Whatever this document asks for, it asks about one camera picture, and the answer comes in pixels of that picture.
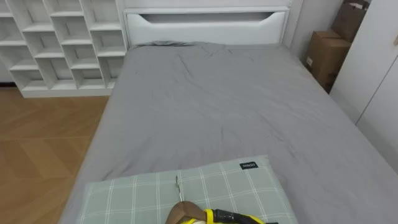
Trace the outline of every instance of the checkered cloth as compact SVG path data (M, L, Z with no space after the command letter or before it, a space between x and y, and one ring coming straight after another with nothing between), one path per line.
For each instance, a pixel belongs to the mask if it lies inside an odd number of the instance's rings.
M258 168L242 170L254 161ZM266 156L236 159L207 166L135 175L86 186L77 223L165 223L171 208L183 199L200 208L255 215L266 222L297 224Z

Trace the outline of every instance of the cardboard box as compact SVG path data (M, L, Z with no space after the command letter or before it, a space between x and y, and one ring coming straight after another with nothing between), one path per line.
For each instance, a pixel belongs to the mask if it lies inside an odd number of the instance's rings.
M312 34L305 66L318 83L330 92L351 44L333 31Z
M331 29L352 43L368 7L369 3L364 0L345 0L331 25Z

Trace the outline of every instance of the gray fitted sheet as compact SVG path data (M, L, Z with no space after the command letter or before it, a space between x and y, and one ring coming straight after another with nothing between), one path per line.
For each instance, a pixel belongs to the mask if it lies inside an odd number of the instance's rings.
M130 50L60 223L87 182L267 154L299 223L396 224L398 176L284 47Z

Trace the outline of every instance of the cube shelf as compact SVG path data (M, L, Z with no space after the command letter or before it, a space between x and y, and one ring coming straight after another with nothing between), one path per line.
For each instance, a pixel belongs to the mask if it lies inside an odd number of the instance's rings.
M83 17L54 17L53 22L62 45L91 44Z
M127 52L118 0L0 0L0 60L24 97L109 95Z
M83 16L79 0L44 0L51 17Z
M0 46L26 45L13 18L0 18Z
M68 45L64 51L71 69L100 68L91 45Z
M0 57L10 71L38 70L26 46L0 47Z
M8 0L8 4L21 31L54 30L42 0Z
M40 58L37 59L40 69L46 73L47 77L52 77L53 81L72 80L72 73L64 58Z
M12 13L9 10L5 0L0 0L0 17L11 17Z
M63 52L54 32L34 32L25 35L35 58L61 58Z
M99 69L72 70L78 88L105 88Z
M94 48L99 57L120 57L126 54L123 34L117 31L92 31Z
M109 78L117 78L123 67L124 57L101 57L98 59L102 71Z
M21 90L46 90L43 78L38 70L12 71L11 75Z
M81 0L89 30L121 30L115 0Z

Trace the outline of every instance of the bed frame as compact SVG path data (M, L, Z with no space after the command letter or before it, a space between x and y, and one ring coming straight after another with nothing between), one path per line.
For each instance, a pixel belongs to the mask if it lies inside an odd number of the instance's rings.
M123 21L128 45L157 40L217 44L278 44L289 7L127 8Z

